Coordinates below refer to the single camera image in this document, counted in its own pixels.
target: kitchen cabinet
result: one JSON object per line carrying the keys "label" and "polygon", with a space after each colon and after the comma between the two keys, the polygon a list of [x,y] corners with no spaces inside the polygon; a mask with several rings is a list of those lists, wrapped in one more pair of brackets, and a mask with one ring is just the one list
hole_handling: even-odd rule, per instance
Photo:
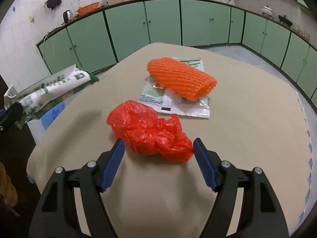
{"label": "kitchen cabinet", "polygon": [[52,74],[73,64],[80,66],[66,29],[46,39],[39,49]]}
{"label": "kitchen cabinet", "polygon": [[230,29],[230,7],[208,3],[210,13],[210,44],[228,43]]}
{"label": "kitchen cabinet", "polygon": [[290,31],[268,20],[261,55],[281,67],[286,53]]}
{"label": "kitchen cabinet", "polygon": [[150,44],[143,2],[110,8],[105,13],[119,61]]}
{"label": "kitchen cabinet", "polygon": [[317,52],[312,47],[309,48],[297,84],[309,98],[313,95],[317,87]]}
{"label": "kitchen cabinet", "polygon": [[264,40],[266,23],[267,19],[247,12],[242,44],[257,53],[260,53]]}
{"label": "kitchen cabinet", "polygon": [[315,94],[313,95],[311,100],[312,100],[313,104],[317,107],[317,92],[315,92]]}
{"label": "kitchen cabinet", "polygon": [[240,43],[244,23],[244,11],[231,7],[229,43]]}
{"label": "kitchen cabinet", "polygon": [[116,63],[102,12],[67,27],[83,68],[94,72]]}
{"label": "kitchen cabinet", "polygon": [[184,46],[228,42],[230,7],[218,3],[182,0]]}
{"label": "kitchen cabinet", "polygon": [[281,69],[293,80],[297,78],[304,66],[306,56],[308,53],[309,44],[307,44],[300,37],[291,34],[285,60]]}
{"label": "kitchen cabinet", "polygon": [[210,45],[210,3],[196,0],[181,0],[183,45]]}
{"label": "kitchen cabinet", "polygon": [[151,43],[181,45],[179,1],[146,1],[145,8]]}

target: tiled wall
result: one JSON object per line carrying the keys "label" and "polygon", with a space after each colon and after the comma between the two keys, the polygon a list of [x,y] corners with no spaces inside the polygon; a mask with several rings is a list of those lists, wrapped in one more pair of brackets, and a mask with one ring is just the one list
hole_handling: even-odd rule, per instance
{"label": "tiled wall", "polygon": [[[62,14],[77,2],[75,9],[93,2],[105,4],[107,0],[62,0],[54,10],[48,9],[47,0],[15,0],[0,24],[0,75],[8,86],[14,85],[17,91],[48,76],[50,73],[36,47],[44,35],[61,25]],[[308,31],[311,42],[317,46],[317,23],[303,13],[293,0],[233,0],[232,4],[257,13],[263,5],[269,5],[277,17],[286,14],[289,19]],[[35,16],[34,23],[29,16]]]}
{"label": "tiled wall", "polygon": [[[47,0],[15,0],[0,24],[0,75],[8,86],[22,91],[48,76],[48,71],[36,47],[47,32],[60,26],[63,12],[76,1],[77,8],[106,0],[61,0],[54,10],[47,8]],[[35,16],[34,23],[29,16]]]}
{"label": "tiled wall", "polygon": [[301,11],[294,0],[239,0],[239,6],[243,9],[262,13],[262,6],[268,5],[273,10],[273,17],[287,15],[289,20],[300,26],[302,31],[310,34],[310,43],[317,47],[317,22],[305,12]]}

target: beige tablecloth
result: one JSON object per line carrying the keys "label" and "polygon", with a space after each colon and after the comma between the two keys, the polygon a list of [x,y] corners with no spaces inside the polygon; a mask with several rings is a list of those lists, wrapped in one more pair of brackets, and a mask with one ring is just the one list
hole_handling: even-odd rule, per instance
{"label": "beige tablecloth", "polygon": [[[30,156],[27,172],[39,190],[56,167],[80,168],[112,147],[116,138],[106,125],[108,114],[122,102],[138,99],[149,76],[147,62],[164,56],[202,58],[205,72],[218,80],[209,94],[211,116],[180,117],[183,131],[191,140],[200,137],[237,168],[263,168],[292,232],[305,208],[310,173],[307,124],[297,94],[254,66],[191,47],[148,45],[86,88]],[[206,186],[195,157],[175,164],[159,155],[137,155],[127,147],[102,198],[120,238],[194,238],[207,221],[215,193]],[[229,234],[237,227],[241,200],[239,191]],[[88,233],[82,205],[77,209],[82,230]]]}

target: black cloth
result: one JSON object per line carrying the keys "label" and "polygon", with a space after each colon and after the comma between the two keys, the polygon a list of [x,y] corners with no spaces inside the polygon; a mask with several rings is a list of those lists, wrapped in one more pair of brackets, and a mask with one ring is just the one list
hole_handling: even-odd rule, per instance
{"label": "black cloth", "polygon": [[47,8],[50,8],[52,10],[60,4],[61,4],[61,0],[47,0],[46,1]]}

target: foam fruit sleeve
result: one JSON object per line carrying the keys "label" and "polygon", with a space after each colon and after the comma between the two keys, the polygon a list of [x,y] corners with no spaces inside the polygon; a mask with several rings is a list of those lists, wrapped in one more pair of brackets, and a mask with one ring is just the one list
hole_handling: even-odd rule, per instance
{"label": "foam fruit sleeve", "polygon": [[214,77],[172,58],[153,59],[147,70],[161,84],[191,102],[207,95],[217,84]]}

